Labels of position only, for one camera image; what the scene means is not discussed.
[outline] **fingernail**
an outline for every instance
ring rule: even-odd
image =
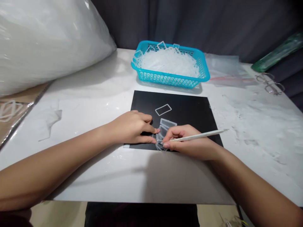
[[[168,148],[168,149],[169,149],[169,143],[165,143],[165,144],[163,144],[163,147],[164,147],[164,148]]]

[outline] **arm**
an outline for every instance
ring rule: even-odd
[[[114,121],[47,148],[0,171],[0,211],[30,207],[47,197],[86,161],[115,143],[156,143],[151,115],[127,112]]]
[[[164,147],[209,161],[256,226],[303,226],[303,211],[228,150],[208,138],[168,142],[199,133],[190,125],[172,127]]]

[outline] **blue plastic basket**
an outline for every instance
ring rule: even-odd
[[[141,41],[138,44],[137,51],[141,50],[141,52],[137,52],[134,55],[133,62],[131,63],[131,66],[134,70],[137,71],[138,77],[142,81],[148,81],[158,84],[166,84],[171,86],[177,86],[177,87],[184,87],[184,88],[194,88],[197,86],[200,82],[206,82],[210,79],[210,75],[208,72],[208,68],[206,65],[205,57],[202,51],[190,48],[190,47],[183,47],[179,46],[177,44],[171,45],[171,44],[165,44],[167,47],[179,47],[179,51],[181,53],[187,53],[191,55],[196,61],[197,65],[199,66],[199,77],[187,77],[187,76],[181,76],[176,74],[170,74],[170,73],[162,73],[158,71],[152,71],[147,69],[141,69],[136,67],[134,63],[137,63],[136,58],[140,57],[141,54],[144,54],[146,51],[149,51],[149,47],[152,46],[155,51],[158,51],[157,44],[158,42],[153,41]],[[165,48],[164,44],[160,44],[159,48]]]

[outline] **dark curtain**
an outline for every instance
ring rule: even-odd
[[[92,0],[119,48],[177,43],[254,63],[298,30],[286,0]]]
[[[284,85],[285,94],[303,112],[303,49],[282,59],[267,72]]]

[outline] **floor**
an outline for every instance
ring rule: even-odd
[[[30,222],[34,227],[83,227],[86,202],[45,201],[32,208]],[[240,227],[236,206],[197,205],[200,226]]]

